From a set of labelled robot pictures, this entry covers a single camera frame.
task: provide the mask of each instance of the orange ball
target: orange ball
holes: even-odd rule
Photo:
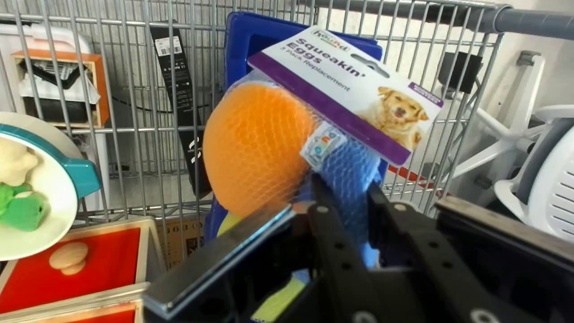
[[[217,202],[239,218],[286,209],[302,186],[300,152],[316,128],[287,91],[246,83],[230,91],[205,130],[205,168]]]

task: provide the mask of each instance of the green toy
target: green toy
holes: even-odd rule
[[[29,186],[0,186],[0,225],[20,232],[34,232],[49,213],[47,200]]]

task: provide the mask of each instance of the yellow object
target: yellow object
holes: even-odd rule
[[[85,270],[88,257],[88,245],[85,243],[72,243],[58,248],[51,256],[51,268],[61,272],[67,277],[78,275]]]
[[[234,229],[237,223],[241,223],[241,218],[228,214],[226,220],[223,220],[219,231],[217,231],[217,238],[226,234],[230,229]]]
[[[253,322],[277,322],[282,313],[295,302],[295,299],[305,290],[305,284],[298,279],[291,279],[289,284],[278,293],[271,295],[252,317]]]

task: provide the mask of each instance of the product box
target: product box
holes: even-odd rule
[[[158,223],[167,268],[182,265],[203,247],[203,222],[205,218],[173,218]]]
[[[81,55],[85,73],[79,73],[79,58],[76,53],[56,53],[58,73],[54,73],[51,51],[29,51],[33,71],[27,67],[24,51],[15,53],[13,58],[18,71],[18,92],[27,116],[38,117],[34,101],[34,96],[38,94],[43,109],[43,121],[56,126],[67,126],[61,109],[61,98],[65,98],[72,128],[90,128],[90,119],[86,116],[88,96],[94,126],[106,126],[110,121],[110,103],[104,64],[99,55]]]
[[[443,109],[440,98],[320,28],[268,47],[250,65],[397,166]]]

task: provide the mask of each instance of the black plastic object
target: black plastic object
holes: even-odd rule
[[[483,58],[481,56],[472,56],[467,53],[447,53],[443,56],[442,67],[440,67],[440,76],[438,82],[447,89],[447,91],[458,91],[463,94],[470,94],[474,89],[474,83],[481,73],[483,67]]]
[[[160,62],[167,98],[173,105],[173,112],[178,114],[178,126],[180,128],[196,126],[194,121],[199,121],[199,117],[192,103],[192,78],[191,78],[191,69],[187,65],[180,31],[178,30],[169,31],[165,28],[151,28],[151,37],[155,42],[155,53]],[[203,198],[208,193],[212,193],[212,186],[208,182],[203,157],[201,157],[201,139],[203,139],[203,132],[199,130],[180,132],[180,143],[183,148],[191,184],[198,198]]]
[[[42,117],[47,123],[67,123],[61,101],[40,100]],[[36,110],[36,101],[33,98],[24,98],[24,109],[27,116],[40,117]],[[85,103],[67,101],[69,123],[72,125],[88,125],[88,114]]]

